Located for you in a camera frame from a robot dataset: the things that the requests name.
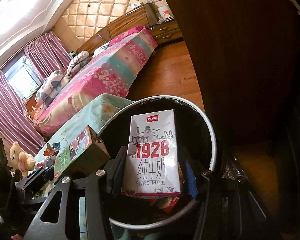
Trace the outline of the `green milk carton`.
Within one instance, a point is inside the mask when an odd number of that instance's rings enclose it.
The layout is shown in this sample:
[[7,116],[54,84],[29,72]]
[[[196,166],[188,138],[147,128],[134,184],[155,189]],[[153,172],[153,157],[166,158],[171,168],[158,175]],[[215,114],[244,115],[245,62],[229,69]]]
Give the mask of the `green milk carton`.
[[63,177],[87,177],[103,167],[108,160],[110,155],[103,140],[90,126],[86,126],[69,146],[57,154],[53,183],[57,184]]

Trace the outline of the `red white milk carton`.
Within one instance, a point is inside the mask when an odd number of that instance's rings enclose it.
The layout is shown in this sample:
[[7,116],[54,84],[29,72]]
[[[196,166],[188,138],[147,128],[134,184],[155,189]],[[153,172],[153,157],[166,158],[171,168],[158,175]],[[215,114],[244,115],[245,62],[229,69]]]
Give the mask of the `red white milk carton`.
[[174,110],[131,117],[121,193],[148,199],[181,194]]

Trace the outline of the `red blue snack bag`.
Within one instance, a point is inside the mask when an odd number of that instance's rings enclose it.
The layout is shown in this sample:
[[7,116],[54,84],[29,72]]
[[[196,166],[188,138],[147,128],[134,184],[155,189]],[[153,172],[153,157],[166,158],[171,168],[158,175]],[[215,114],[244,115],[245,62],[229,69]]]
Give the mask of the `red blue snack bag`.
[[53,143],[50,145],[49,143],[46,144],[46,149],[44,150],[43,155],[46,157],[51,157],[51,156],[57,156],[58,152],[60,149],[60,143]]

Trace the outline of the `white round trash bin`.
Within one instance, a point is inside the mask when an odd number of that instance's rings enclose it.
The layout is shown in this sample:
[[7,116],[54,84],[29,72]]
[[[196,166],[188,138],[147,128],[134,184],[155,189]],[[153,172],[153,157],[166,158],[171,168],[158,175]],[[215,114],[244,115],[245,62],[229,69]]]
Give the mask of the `white round trash bin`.
[[111,224],[154,230],[184,219],[203,200],[204,171],[214,171],[217,141],[206,114],[172,95],[126,106],[100,129],[112,157],[123,160]]

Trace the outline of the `cream teddy bear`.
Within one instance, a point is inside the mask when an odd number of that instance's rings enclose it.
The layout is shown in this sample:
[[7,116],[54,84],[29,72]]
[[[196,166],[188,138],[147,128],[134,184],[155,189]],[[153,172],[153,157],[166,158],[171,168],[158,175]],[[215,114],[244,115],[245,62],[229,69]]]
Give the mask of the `cream teddy bear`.
[[33,155],[24,152],[16,141],[10,148],[10,160],[17,166],[23,178],[27,177],[28,172],[32,171],[36,164]]

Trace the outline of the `teal floral bedsheet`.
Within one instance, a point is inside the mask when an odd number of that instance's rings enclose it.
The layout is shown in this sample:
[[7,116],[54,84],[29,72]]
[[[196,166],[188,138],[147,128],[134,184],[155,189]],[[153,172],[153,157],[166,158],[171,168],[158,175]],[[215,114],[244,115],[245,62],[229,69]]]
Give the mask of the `teal floral bedsheet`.
[[62,152],[83,128],[90,126],[94,132],[98,133],[115,113],[131,103],[131,100],[125,98],[102,94],[61,126],[47,142],[51,145],[59,143],[59,150]]

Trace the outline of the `folded patterned quilt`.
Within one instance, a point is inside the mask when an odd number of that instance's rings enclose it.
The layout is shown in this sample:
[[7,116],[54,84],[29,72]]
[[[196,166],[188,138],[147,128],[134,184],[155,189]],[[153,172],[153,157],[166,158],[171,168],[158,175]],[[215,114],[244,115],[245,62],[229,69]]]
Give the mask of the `folded patterned quilt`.
[[68,82],[68,75],[64,75],[60,70],[55,70],[38,89],[35,97],[36,103],[48,107]]

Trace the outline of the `window with blinds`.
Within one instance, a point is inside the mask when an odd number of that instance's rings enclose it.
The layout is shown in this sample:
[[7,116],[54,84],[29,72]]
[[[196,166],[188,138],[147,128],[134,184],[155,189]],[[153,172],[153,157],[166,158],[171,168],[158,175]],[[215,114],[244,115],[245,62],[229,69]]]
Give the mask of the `window with blinds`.
[[19,98],[25,102],[28,102],[42,85],[32,64],[24,53],[18,54],[2,71],[10,86]]

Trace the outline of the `pink floral bed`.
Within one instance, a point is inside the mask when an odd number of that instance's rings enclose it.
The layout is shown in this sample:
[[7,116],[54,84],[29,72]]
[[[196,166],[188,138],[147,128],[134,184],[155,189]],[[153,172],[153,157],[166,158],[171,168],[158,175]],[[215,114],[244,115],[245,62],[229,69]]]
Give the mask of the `pink floral bed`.
[[125,98],[158,46],[147,28],[111,47],[108,43],[95,50],[90,62],[69,79],[48,107],[39,104],[33,118],[36,129],[45,134],[55,133],[101,94]]

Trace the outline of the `folded grey white quilt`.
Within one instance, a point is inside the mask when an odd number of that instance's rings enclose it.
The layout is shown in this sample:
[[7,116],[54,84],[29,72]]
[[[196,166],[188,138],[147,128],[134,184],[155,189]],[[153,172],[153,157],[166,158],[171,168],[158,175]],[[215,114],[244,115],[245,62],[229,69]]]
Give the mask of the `folded grey white quilt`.
[[69,63],[66,76],[72,78],[77,72],[85,67],[91,60],[89,52],[84,50],[77,54]]

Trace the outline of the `pink pillow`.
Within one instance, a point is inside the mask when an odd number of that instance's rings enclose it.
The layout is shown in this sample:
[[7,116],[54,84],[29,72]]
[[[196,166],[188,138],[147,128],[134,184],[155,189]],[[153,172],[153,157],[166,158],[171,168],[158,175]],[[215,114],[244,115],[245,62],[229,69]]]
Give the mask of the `pink pillow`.
[[124,33],[121,33],[119,35],[117,35],[116,37],[114,37],[109,43],[108,43],[108,47],[111,47],[115,44],[117,44],[118,42],[120,42],[122,39],[124,39],[125,37],[128,37],[134,33],[139,33],[140,31],[142,31],[143,29],[145,29],[146,27],[143,25],[139,25],[136,26],[134,28],[129,29],[128,31],[125,31]]

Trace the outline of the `brown wooden door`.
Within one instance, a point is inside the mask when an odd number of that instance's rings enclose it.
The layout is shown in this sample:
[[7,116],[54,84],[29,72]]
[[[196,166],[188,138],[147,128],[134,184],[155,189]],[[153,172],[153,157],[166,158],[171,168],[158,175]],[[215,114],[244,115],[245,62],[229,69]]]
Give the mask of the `brown wooden door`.
[[300,105],[300,0],[166,0],[226,146],[289,145]]

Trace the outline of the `wooden nightstand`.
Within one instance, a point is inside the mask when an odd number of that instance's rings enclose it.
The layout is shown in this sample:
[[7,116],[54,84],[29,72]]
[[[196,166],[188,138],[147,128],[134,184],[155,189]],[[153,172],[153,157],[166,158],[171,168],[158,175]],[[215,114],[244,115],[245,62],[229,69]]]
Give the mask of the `wooden nightstand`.
[[179,25],[175,19],[165,21],[162,24],[156,24],[149,27],[151,35],[158,45],[171,43],[183,39]]

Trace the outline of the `wooden headboard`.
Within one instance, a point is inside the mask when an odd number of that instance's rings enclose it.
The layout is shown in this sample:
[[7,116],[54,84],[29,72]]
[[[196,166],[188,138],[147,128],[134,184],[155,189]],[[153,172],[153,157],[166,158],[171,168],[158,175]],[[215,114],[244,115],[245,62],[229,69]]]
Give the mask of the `wooden headboard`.
[[108,25],[99,30],[87,42],[76,50],[76,53],[88,51],[93,55],[94,50],[101,45],[111,41],[117,35],[128,31],[138,25],[149,28],[158,22],[158,17],[150,4],[141,5],[130,12],[111,21]]

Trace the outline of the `white bag on nightstand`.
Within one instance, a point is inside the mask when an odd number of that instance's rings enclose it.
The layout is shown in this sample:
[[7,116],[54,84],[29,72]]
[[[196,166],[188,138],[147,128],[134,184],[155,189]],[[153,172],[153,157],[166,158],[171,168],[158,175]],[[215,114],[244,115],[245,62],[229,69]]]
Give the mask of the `white bag on nightstand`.
[[162,5],[157,8],[160,18],[163,20],[169,20],[173,18],[173,14],[170,11],[170,8],[167,5]]

